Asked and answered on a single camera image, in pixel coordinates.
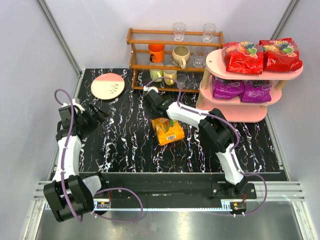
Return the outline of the orange candy bag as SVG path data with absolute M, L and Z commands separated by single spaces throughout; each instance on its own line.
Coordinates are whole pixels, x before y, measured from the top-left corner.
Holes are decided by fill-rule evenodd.
M 184 130 L 177 120 L 160 117 L 153 119 L 151 123 L 160 146 L 180 141 L 185 137 Z

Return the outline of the red candy bag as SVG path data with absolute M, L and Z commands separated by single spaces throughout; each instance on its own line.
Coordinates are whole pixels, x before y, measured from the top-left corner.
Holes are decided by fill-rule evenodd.
M 299 47 L 291 37 L 260 40 L 263 48 L 263 70 L 269 72 L 294 72 L 303 66 Z
M 227 72 L 261 75 L 264 69 L 264 50 L 258 43 L 227 42 L 222 47 L 222 59 Z

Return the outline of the pink and cream plate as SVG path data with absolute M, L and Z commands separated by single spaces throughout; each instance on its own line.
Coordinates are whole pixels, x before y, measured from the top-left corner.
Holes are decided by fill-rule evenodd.
M 91 84 L 92 94 L 101 100 L 117 98 L 125 88 L 124 79 L 115 73 L 106 73 L 95 78 Z

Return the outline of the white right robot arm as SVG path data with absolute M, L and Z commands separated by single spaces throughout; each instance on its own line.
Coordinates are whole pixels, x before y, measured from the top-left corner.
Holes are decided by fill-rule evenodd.
M 143 91 L 144 99 L 157 117 L 176 120 L 199 130 L 201 139 L 217 155 L 228 188 L 240 194 L 248 181 L 235 153 L 235 147 L 240 141 L 239 135 L 222 112 L 217 108 L 211 111 L 200 110 L 179 101 L 166 100 L 155 87 L 145 87 Z

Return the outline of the purple candy bag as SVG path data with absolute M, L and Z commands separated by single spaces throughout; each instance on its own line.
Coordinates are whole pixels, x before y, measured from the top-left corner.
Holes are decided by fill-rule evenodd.
M 217 99 L 230 100 L 245 92 L 245 83 L 240 80 L 229 80 L 215 77 L 212 82 L 212 96 Z
M 265 103 L 270 102 L 272 85 L 269 80 L 247 80 L 244 85 L 244 92 L 240 95 L 243 103 Z

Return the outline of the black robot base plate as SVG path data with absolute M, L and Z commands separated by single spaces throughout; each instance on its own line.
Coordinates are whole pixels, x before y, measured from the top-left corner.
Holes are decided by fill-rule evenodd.
M 102 188 L 128 188 L 136 194 L 197 194 L 215 199 L 257 198 L 254 184 L 246 179 L 234 186 L 225 180 L 223 173 L 132 173 L 132 172 L 81 172 L 80 177 L 97 175 Z

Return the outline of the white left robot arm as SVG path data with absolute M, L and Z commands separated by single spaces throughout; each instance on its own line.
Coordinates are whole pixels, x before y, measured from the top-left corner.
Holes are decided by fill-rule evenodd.
M 58 222 L 81 217 L 94 209 L 94 195 L 103 186 L 102 176 L 93 173 L 86 178 L 79 175 L 82 141 L 94 132 L 108 114 L 89 104 L 85 110 L 78 99 L 59 108 L 61 120 L 55 136 L 58 143 L 58 163 L 51 183 L 43 188 L 45 199 Z

